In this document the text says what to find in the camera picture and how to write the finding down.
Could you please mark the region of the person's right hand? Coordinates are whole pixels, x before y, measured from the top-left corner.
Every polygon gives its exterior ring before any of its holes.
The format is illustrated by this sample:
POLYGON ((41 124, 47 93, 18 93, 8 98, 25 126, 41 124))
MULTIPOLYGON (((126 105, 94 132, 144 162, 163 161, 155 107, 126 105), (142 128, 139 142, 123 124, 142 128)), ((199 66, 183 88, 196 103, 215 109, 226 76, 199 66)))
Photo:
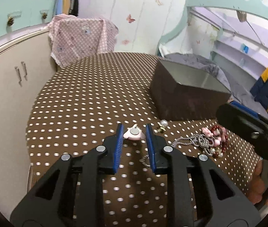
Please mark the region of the person's right hand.
POLYGON ((263 193, 265 192, 265 184, 260 176, 262 172, 262 164, 262 160, 256 164, 252 179, 248 184, 246 196, 252 204, 259 203, 262 200, 263 193))

